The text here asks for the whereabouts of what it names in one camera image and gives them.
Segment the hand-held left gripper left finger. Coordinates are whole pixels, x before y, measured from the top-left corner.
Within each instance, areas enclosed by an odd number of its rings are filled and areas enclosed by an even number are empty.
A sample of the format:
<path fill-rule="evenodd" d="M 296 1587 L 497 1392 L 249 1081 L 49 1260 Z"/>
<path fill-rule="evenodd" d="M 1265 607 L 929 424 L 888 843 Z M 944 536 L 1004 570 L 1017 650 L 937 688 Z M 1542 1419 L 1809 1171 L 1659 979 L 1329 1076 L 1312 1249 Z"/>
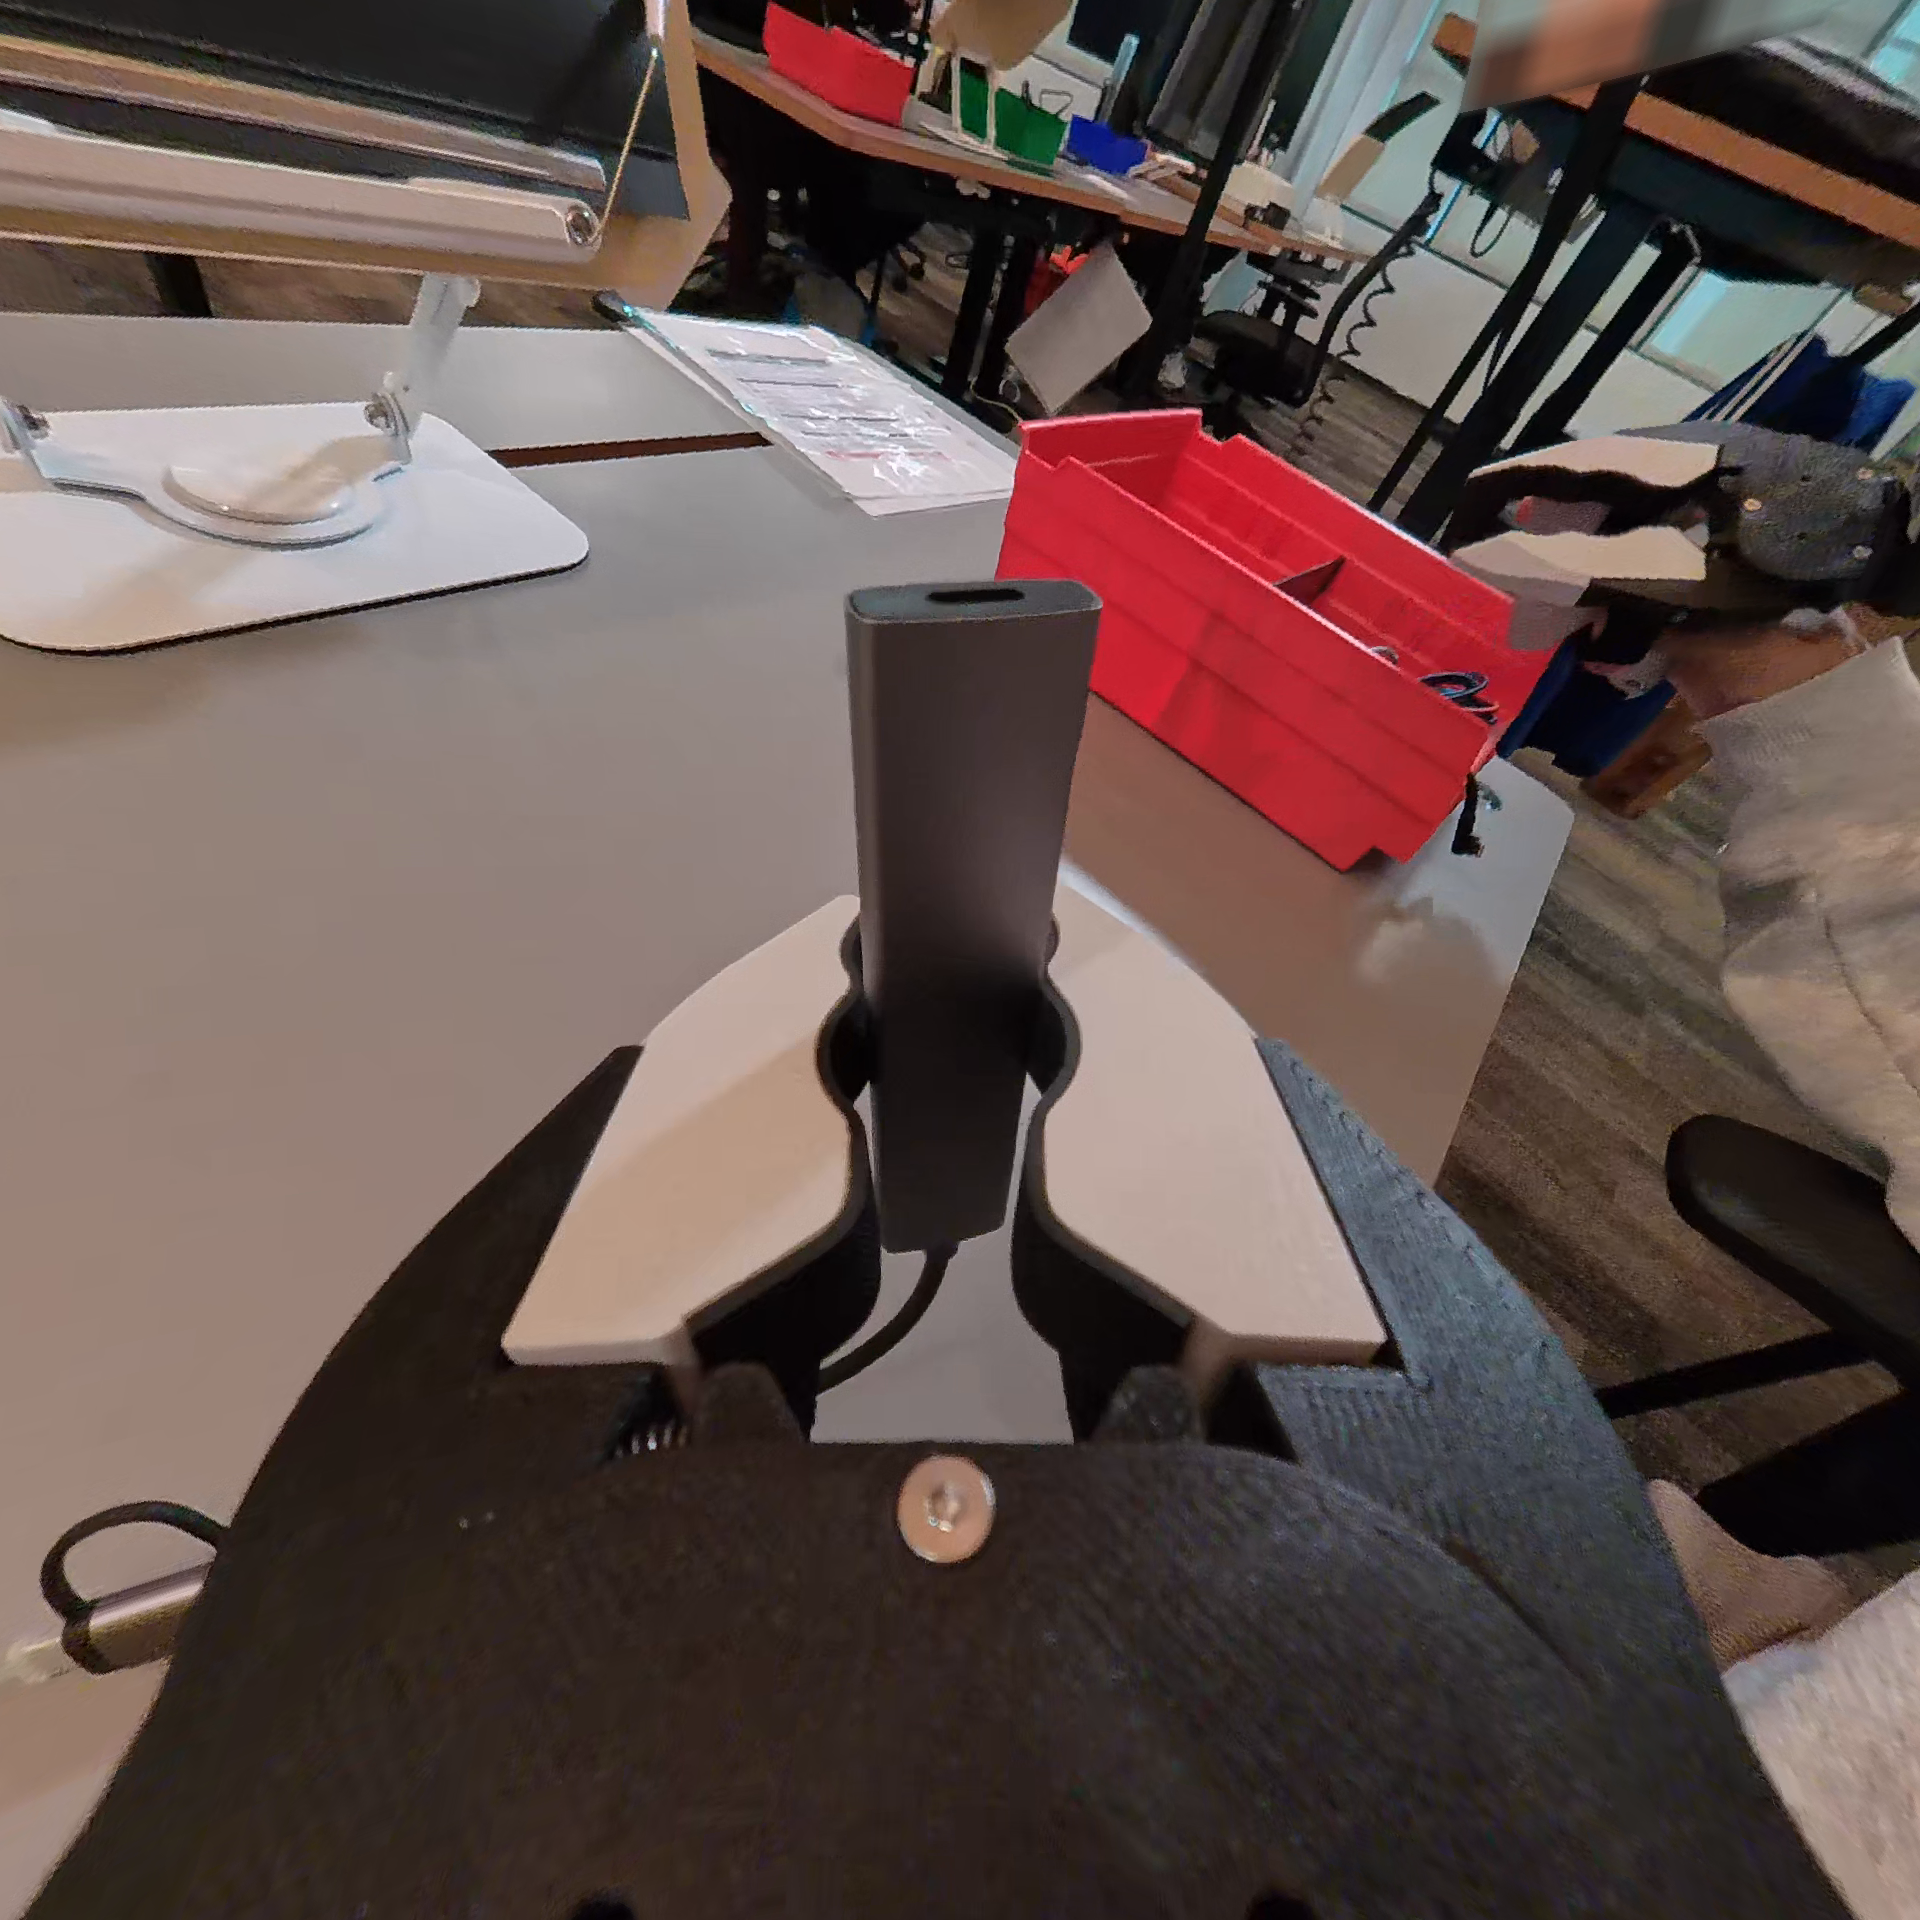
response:
<path fill-rule="evenodd" d="M 822 1043 L 857 900 L 711 977 L 641 1048 L 500 1337 L 519 1368 L 697 1369 L 700 1336 L 855 1219 L 855 1121 Z"/>

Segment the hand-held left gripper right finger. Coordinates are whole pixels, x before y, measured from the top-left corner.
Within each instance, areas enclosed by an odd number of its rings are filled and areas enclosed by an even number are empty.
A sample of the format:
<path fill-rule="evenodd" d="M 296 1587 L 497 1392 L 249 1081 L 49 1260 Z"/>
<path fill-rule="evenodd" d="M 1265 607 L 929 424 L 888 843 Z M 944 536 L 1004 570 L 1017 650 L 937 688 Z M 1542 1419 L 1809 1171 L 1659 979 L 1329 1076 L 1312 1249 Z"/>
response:
<path fill-rule="evenodd" d="M 1075 884 L 1048 961 L 1060 1076 L 1025 1219 L 1070 1268 L 1023 1310 L 1063 1359 L 1132 1369 L 1368 1364 L 1385 1324 L 1249 1023 Z"/>

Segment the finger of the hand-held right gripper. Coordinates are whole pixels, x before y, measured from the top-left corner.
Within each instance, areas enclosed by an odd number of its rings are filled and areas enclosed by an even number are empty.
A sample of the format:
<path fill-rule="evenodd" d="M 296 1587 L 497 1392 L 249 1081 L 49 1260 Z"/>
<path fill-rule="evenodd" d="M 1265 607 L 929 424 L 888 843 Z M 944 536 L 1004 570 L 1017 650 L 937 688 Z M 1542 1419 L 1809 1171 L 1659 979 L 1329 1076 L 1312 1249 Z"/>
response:
<path fill-rule="evenodd" d="M 1721 466 L 1726 424 L 1675 424 L 1570 439 L 1480 466 L 1458 491 L 1460 507 L 1503 507 L 1526 497 L 1633 500 L 1681 497 Z"/>
<path fill-rule="evenodd" d="M 1507 644 L 1553 650 L 1601 615 L 1688 614 L 1707 584 L 1706 527 L 1642 527 L 1619 536 L 1507 531 L 1448 553 L 1508 602 Z"/>

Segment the grey usb hub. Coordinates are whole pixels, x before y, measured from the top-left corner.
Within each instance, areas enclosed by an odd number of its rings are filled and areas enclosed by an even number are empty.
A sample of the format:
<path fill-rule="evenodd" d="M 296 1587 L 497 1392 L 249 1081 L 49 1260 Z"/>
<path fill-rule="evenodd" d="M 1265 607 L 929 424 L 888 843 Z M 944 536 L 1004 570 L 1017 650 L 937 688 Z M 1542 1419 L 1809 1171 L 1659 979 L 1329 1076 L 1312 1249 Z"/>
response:
<path fill-rule="evenodd" d="M 1070 582 L 847 603 L 857 970 L 881 1241 L 932 1254 L 1009 1204 L 1100 600 Z"/>

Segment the person's right hand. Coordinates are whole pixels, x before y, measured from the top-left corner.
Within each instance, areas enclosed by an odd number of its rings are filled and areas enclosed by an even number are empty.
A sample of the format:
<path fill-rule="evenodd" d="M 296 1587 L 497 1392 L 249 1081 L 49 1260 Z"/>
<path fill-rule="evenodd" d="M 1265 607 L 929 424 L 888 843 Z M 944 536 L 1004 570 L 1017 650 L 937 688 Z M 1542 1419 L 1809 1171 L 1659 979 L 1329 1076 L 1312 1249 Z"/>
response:
<path fill-rule="evenodd" d="M 1674 628 L 1663 647 L 1664 680 L 1707 723 L 1806 686 L 1865 650 L 1844 614 L 1771 625 Z"/>

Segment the black legged table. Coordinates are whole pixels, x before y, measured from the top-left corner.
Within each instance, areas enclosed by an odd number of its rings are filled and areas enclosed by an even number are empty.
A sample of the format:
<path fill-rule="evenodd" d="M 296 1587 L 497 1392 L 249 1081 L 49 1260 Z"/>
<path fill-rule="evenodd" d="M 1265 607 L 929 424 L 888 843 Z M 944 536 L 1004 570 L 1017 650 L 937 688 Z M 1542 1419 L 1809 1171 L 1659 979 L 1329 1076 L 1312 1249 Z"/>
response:
<path fill-rule="evenodd" d="M 1383 512 L 1471 379 L 1480 396 L 1400 511 L 1439 536 L 1468 468 L 1560 442 L 1697 272 L 1835 298 L 1915 290 L 1915 99 L 1799 39 L 1649 79 L 1464 106 L 1434 164 L 1495 191 L 1499 114 L 1550 185 L 1530 254 L 1371 497 Z"/>

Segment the red plastic bin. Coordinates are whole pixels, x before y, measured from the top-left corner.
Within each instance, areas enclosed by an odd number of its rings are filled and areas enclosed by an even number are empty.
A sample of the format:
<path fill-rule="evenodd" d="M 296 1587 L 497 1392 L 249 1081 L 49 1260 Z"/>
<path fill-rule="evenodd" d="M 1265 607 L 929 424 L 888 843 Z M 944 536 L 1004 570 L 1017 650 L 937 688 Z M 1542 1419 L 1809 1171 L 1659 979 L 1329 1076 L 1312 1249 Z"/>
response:
<path fill-rule="evenodd" d="M 1023 425 L 1000 577 L 1091 588 L 1095 698 L 1337 874 L 1426 849 L 1550 662 L 1498 588 L 1195 412 Z"/>

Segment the wooden edged desk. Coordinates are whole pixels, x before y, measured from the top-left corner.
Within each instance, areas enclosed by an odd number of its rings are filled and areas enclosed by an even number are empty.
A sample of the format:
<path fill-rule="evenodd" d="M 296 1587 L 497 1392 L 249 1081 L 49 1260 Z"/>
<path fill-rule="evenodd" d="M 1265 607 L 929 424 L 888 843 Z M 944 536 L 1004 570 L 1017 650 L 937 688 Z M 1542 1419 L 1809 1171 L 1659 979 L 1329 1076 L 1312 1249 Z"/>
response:
<path fill-rule="evenodd" d="M 1070 160 L 1059 160 L 1042 171 L 1019 164 L 992 147 L 859 119 L 778 76 L 766 56 L 715 39 L 700 28 L 690 38 L 704 74 L 735 84 L 759 106 L 830 142 L 841 154 L 992 188 L 1031 202 L 1082 208 L 1137 231 L 1184 233 L 1195 214 L 1194 199 L 1163 184 L 1116 180 Z"/>

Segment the grey panel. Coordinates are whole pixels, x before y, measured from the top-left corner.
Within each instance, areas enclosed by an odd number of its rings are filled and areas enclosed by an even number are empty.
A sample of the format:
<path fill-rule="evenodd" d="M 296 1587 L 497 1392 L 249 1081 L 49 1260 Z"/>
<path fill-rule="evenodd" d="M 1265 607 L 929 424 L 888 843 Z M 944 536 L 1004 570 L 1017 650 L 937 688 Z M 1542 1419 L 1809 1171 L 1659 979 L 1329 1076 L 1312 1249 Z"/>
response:
<path fill-rule="evenodd" d="M 1152 311 L 1114 241 L 1087 254 L 1014 332 L 1009 367 L 1046 416 L 1100 383 L 1152 327 Z"/>

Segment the small green bin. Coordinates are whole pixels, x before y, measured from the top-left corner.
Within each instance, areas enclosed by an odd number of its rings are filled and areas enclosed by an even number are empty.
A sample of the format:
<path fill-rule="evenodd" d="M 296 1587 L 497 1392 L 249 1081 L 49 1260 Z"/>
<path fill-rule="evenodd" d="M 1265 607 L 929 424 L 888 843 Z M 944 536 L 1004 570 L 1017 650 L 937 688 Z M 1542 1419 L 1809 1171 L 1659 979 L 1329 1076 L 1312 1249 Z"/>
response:
<path fill-rule="evenodd" d="M 1049 99 L 1009 90 L 984 64 L 951 67 L 950 116 L 962 137 L 1030 169 L 1049 171 L 1065 154 L 1070 116 Z"/>

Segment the silver laptop stand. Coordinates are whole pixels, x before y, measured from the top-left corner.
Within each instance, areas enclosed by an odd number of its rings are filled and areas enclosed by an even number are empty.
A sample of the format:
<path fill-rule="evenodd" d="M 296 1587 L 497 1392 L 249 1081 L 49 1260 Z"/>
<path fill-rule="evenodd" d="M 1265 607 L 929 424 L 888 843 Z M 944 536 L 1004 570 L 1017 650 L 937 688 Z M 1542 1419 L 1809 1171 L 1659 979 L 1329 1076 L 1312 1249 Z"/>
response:
<path fill-rule="evenodd" d="M 431 412 L 486 279 L 595 265 L 599 162 L 386 116 L 299 164 L 4 111 L 4 235 L 419 272 L 367 400 L 43 415 L 4 399 L 4 639 L 107 657 L 531 578 L 586 537 Z"/>

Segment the laminated paper sheet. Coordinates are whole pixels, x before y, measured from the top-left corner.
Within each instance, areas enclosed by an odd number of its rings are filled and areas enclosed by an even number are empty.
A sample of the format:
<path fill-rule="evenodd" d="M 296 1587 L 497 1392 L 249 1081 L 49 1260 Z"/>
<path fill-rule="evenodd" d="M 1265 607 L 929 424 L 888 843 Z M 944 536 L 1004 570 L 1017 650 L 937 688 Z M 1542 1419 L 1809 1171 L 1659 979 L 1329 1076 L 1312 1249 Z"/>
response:
<path fill-rule="evenodd" d="M 665 311 L 623 327 L 873 520 L 1002 507 L 1015 491 L 1017 456 L 1002 439 L 823 327 Z"/>

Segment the small red bin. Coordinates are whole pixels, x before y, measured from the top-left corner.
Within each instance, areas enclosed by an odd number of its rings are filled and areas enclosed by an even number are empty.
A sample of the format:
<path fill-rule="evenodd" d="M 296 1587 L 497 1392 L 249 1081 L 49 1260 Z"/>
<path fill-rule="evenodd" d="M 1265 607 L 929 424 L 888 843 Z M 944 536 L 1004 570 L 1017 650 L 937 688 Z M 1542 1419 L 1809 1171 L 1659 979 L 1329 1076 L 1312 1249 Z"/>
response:
<path fill-rule="evenodd" d="M 771 3 L 761 20 L 769 67 L 807 97 L 855 119 L 900 129 L 918 67 L 855 33 Z"/>

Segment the dark laptop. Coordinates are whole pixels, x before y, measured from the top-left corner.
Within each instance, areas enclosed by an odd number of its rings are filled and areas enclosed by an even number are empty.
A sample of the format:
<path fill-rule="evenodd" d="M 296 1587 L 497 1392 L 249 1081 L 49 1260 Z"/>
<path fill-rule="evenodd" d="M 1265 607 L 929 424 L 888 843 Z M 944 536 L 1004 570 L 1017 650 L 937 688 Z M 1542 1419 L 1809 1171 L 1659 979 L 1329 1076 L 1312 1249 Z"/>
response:
<path fill-rule="evenodd" d="M 641 3 L 4 3 L 2 30 L 4 99 L 83 130 L 688 214 Z"/>

